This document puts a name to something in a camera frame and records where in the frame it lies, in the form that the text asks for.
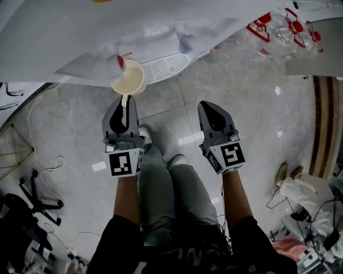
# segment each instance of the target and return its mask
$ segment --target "chair leg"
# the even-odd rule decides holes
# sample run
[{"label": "chair leg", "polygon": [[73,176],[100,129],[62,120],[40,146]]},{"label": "chair leg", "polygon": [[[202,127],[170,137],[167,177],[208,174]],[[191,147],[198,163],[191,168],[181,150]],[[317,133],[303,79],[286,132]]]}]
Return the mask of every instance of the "chair leg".
[{"label": "chair leg", "polygon": [[20,178],[19,180],[19,187],[21,188],[21,190],[24,192],[25,196],[29,199],[29,201],[34,204],[35,203],[35,199],[30,195],[29,192],[27,192],[26,189],[24,189],[23,184],[25,183],[25,180],[23,178]]},{"label": "chair leg", "polygon": [[36,190],[36,184],[34,182],[34,178],[38,176],[37,170],[33,170],[32,176],[31,176],[31,190],[32,190],[32,197],[36,201],[38,201],[38,196],[37,196],[37,190]]},{"label": "chair leg", "polygon": [[56,220],[50,216],[45,210],[41,212],[45,217],[47,217],[50,221],[52,221],[55,225],[60,226],[62,220],[57,218]]},{"label": "chair leg", "polygon": [[44,204],[42,203],[41,204],[41,208],[42,209],[48,209],[48,210],[51,210],[51,209],[61,209],[64,207],[64,203],[61,201],[61,200],[58,200],[58,205],[52,205],[52,204]]}]

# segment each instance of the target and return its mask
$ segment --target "black chair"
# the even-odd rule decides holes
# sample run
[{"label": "black chair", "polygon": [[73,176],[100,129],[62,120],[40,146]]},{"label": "black chair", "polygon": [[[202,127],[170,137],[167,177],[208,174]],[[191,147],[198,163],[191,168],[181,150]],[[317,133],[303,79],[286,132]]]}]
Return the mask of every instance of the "black chair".
[{"label": "black chair", "polygon": [[30,195],[30,193],[26,189],[24,189],[24,187],[23,187],[23,184],[25,183],[24,178],[20,178],[20,180],[19,180],[19,182],[20,182],[19,183],[19,187],[21,188],[21,190],[24,192],[25,196],[29,199],[29,201],[33,205],[33,208],[31,209],[31,213],[32,214],[35,214],[36,212],[40,212],[45,217],[47,217],[50,221],[52,221],[54,224],[59,226],[61,224],[62,220],[60,218],[57,218],[56,220],[53,219],[51,217],[51,215],[46,212],[46,210],[61,209],[64,206],[64,204],[63,204],[63,202],[61,200],[57,201],[57,205],[56,206],[52,205],[52,204],[44,204],[40,200],[38,200],[37,191],[36,191],[36,185],[35,185],[35,182],[34,182],[34,178],[36,178],[37,176],[38,176],[37,170],[33,170],[32,176],[31,176],[31,192],[32,192],[32,195]]},{"label": "black chair", "polygon": [[3,269],[11,262],[16,272],[21,273],[25,266],[25,254],[32,240],[39,243],[39,249],[32,248],[38,257],[47,262],[43,257],[44,248],[52,251],[52,246],[47,239],[47,232],[38,226],[37,218],[33,217],[27,203],[14,194],[7,194],[3,204],[9,210],[0,219],[0,237],[3,255],[0,258]]}]

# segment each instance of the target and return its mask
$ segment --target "gray tile floor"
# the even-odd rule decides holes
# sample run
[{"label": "gray tile floor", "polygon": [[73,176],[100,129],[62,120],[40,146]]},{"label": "gray tile floor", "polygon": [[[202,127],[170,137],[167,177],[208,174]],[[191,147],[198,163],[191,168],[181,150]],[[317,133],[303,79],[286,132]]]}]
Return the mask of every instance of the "gray tile floor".
[{"label": "gray tile floor", "polygon": [[[178,77],[153,84],[135,97],[141,124],[151,129],[152,140],[168,161],[183,153],[199,173],[218,215],[223,214],[221,178],[217,176],[198,145],[202,142],[197,106],[208,100],[227,110],[240,133],[247,165],[240,175],[253,214],[268,232],[280,222],[287,204],[266,208],[274,188],[279,165],[288,161],[294,168],[308,170],[315,127],[314,91],[310,79],[286,76],[284,63],[266,59],[237,58],[218,62],[216,55],[196,61]],[[118,98],[110,88],[61,85],[43,95],[31,113],[32,137],[37,159],[46,168],[55,166],[56,157],[65,166],[43,174],[47,184],[65,202],[59,212],[60,227],[55,234],[68,248],[91,258],[101,234],[113,213],[116,182],[108,170],[94,172],[92,165],[102,162],[102,119]],[[12,120],[19,133],[29,140],[27,104]],[[9,145],[1,146],[1,151]],[[0,182],[5,193],[23,196],[19,178],[32,168],[40,170],[34,157]],[[54,199],[37,180],[42,196]],[[275,196],[275,204],[282,197]],[[40,225],[47,220],[37,214]],[[55,251],[65,248],[52,235]]]}]

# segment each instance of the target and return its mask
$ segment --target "gray jeans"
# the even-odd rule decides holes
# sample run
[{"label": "gray jeans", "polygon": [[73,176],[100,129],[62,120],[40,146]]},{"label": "gray jeans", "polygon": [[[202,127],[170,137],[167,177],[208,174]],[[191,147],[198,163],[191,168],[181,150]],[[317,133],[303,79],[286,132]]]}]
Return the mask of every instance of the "gray jeans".
[{"label": "gray jeans", "polygon": [[191,165],[166,167],[161,152],[145,147],[138,181],[141,232],[145,246],[169,243],[192,225],[218,225],[210,196]]}]

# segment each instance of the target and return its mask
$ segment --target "white cloth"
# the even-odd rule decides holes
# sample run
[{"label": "white cloth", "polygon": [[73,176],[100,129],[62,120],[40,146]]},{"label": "white cloth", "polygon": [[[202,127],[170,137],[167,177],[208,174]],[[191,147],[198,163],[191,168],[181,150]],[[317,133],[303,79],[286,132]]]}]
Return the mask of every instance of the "white cloth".
[{"label": "white cloth", "polygon": [[[313,177],[303,173],[298,179],[293,180],[287,177],[280,188],[280,193],[292,201],[300,204],[310,214],[313,220],[319,207],[326,201],[333,200],[334,196],[330,190],[329,183],[321,178]],[[336,220],[342,212],[340,202],[336,203]],[[327,252],[323,247],[323,242],[333,232],[333,207],[334,202],[329,202],[322,206],[315,221],[311,225],[312,232],[317,231],[321,237],[319,252],[324,255],[327,261],[333,262],[332,255],[343,258],[343,236],[340,233],[338,242]]]}]

